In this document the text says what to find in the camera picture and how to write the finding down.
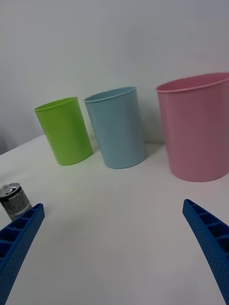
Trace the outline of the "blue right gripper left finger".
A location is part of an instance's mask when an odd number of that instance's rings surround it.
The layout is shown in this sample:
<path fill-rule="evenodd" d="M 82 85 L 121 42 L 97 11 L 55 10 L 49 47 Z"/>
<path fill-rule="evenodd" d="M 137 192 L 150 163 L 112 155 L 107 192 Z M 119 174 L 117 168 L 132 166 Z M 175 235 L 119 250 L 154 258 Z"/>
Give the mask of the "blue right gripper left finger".
<path fill-rule="evenodd" d="M 0 231 L 0 304 L 7 302 L 14 282 L 45 218 L 39 203 Z"/>

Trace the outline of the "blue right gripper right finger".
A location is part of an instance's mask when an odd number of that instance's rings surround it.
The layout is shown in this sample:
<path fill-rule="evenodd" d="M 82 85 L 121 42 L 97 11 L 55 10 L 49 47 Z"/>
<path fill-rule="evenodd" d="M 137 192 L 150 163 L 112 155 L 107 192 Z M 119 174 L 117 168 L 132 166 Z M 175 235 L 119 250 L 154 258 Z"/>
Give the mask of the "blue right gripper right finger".
<path fill-rule="evenodd" d="M 182 213 L 229 304 L 229 226 L 190 199 L 184 201 Z"/>

